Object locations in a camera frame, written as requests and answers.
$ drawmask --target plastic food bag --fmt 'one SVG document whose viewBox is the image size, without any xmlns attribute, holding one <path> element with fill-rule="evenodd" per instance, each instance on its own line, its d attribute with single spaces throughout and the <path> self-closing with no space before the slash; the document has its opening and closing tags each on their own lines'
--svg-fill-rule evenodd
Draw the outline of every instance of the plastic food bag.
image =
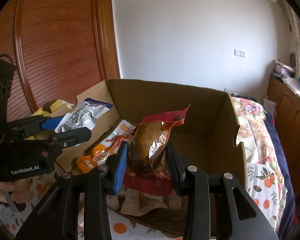
<svg viewBox="0 0 300 240">
<path fill-rule="evenodd" d="M 136 127 L 129 146 L 125 187 L 157 196 L 172 194 L 170 175 L 162 164 L 164 149 L 172 127 L 184 123 L 188 108 L 147 116 Z"/>
<path fill-rule="evenodd" d="M 60 133 L 82 127 L 92 130 L 96 126 L 97 119 L 112 107 L 112 104 L 87 98 L 79 103 L 74 111 L 63 117 L 55 131 Z"/>
<path fill-rule="evenodd" d="M 115 154 L 122 141 L 128 140 L 132 135 L 135 126 L 122 120 L 114 131 L 101 143 L 92 146 L 87 156 L 76 159 L 76 164 L 84 173 L 88 173 L 93 168 L 106 162 L 109 155 Z"/>
<path fill-rule="evenodd" d="M 130 216 L 142 216 L 156 208 L 167 208 L 162 196 L 153 196 L 128 188 L 120 212 Z"/>
</svg>

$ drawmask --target human hand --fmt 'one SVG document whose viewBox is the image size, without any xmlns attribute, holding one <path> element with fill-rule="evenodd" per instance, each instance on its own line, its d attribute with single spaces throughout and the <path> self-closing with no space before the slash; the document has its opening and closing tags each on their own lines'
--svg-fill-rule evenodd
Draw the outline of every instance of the human hand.
<svg viewBox="0 0 300 240">
<path fill-rule="evenodd" d="M 25 203 L 30 198 L 30 179 L 20 179 L 14 182 L 0 182 L 0 190 L 12 192 L 11 199 L 16 203 Z M 0 201 L 7 203 L 7 200 L 0 191 Z"/>
</svg>

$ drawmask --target wooden wardrobe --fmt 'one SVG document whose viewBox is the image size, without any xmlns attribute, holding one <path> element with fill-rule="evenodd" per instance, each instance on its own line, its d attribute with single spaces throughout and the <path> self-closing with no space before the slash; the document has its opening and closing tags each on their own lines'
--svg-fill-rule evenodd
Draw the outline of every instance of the wooden wardrobe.
<svg viewBox="0 0 300 240">
<path fill-rule="evenodd" d="M 119 78 L 111 0 L 9 0 L 0 12 L 0 54 L 17 66 L 8 121 L 46 102 Z"/>
</svg>

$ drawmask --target wooden cabinet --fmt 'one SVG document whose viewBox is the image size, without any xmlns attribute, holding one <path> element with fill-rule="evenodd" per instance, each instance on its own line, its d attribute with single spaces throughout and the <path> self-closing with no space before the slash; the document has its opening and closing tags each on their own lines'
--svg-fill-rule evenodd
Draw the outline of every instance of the wooden cabinet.
<svg viewBox="0 0 300 240">
<path fill-rule="evenodd" d="M 275 127 L 288 163 L 296 197 L 300 196 L 300 98 L 284 84 L 270 78 L 268 99 L 276 102 Z"/>
</svg>

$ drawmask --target wall socket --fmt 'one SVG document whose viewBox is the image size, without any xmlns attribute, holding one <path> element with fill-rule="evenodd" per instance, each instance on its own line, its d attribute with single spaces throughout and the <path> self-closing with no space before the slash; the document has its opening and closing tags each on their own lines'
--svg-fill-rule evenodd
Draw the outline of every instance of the wall socket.
<svg viewBox="0 0 300 240">
<path fill-rule="evenodd" d="M 238 57 L 246 57 L 246 52 L 242 51 L 242 50 L 235 49 L 234 50 L 234 55 L 238 56 Z"/>
</svg>

